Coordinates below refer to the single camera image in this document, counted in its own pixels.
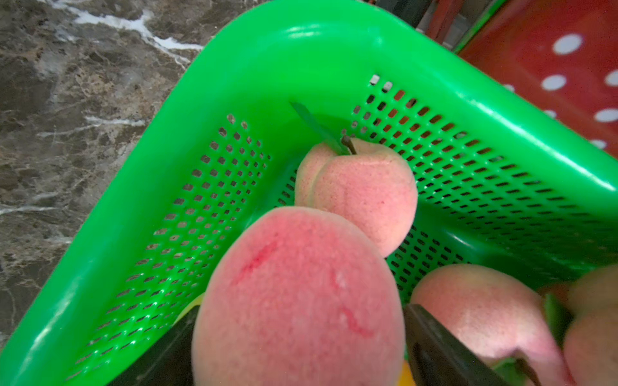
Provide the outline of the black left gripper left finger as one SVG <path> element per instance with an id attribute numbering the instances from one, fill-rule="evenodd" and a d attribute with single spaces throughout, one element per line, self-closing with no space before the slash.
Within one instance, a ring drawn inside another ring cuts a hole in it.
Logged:
<path id="1" fill-rule="evenodd" d="M 198 306 L 109 385 L 193 385 L 191 346 Z"/>

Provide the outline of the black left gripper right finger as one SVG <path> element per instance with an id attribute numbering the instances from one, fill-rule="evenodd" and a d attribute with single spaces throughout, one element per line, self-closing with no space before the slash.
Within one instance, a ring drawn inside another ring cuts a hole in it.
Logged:
<path id="1" fill-rule="evenodd" d="M 505 385 L 485 365 L 420 305 L 404 311 L 408 362 L 417 385 Z"/>

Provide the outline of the pink peach cluster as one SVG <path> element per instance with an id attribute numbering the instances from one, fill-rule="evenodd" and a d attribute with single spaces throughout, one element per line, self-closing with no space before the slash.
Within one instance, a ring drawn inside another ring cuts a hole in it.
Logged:
<path id="1" fill-rule="evenodd" d="M 516 278 L 480 265 L 448 265 L 428 273 L 410 301 L 489 367 L 523 359 L 541 385 L 574 384 L 547 324 L 543 298 Z"/>
<path id="2" fill-rule="evenodd" d="M 594 270 L 568 293 L 574 313 L 563 354 L 577 385 L 617 384 L 617 266 Z"/>
<path id="3" fill-rule="evenodd" d="M 279 207 L 215 269 L 192 338 L 198 385 L 394 385 L 405 329 L 386 260 L 357 226 Z"/>

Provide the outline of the pink peach front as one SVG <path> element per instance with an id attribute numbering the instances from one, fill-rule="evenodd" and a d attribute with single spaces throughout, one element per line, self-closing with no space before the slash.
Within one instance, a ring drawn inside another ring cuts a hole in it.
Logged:
<path id="1" fill-rule="evenodd" d="M 291 106 L 322 139 L 299 166 L 295 205 L 344 217 L 388 257 L 415 219 L 418 190 L 409 164 L 389 147 L 328 130 L 298 102 Z"/>

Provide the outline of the green plastic basket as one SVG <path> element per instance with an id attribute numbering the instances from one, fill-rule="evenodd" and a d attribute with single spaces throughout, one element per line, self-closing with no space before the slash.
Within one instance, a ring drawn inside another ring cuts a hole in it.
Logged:
<path id="1" fill-rule="evenodd" d="M 1 355 L 4 385 L 106 385 L 204 293 L 226 250 L 290 205 L 334 133 L 415 172 L 415 223 L 388 264 L 402 301 L 442 265 L 538 288 L 617 261 L 617 162 L 391 14 L 274 1 L 185 72 Z"/>

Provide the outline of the yellow peach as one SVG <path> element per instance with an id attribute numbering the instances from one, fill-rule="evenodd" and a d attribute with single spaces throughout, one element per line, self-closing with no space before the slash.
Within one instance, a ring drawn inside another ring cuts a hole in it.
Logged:
<path id="1" fill-rule="evenodd" d="M 177 315 L 174 324 L 177 324 L 187 313 L 191 312 L 194 308 L 199 308 L 203 301 L 204 293 L 196 296 L 185 308 Z"/>

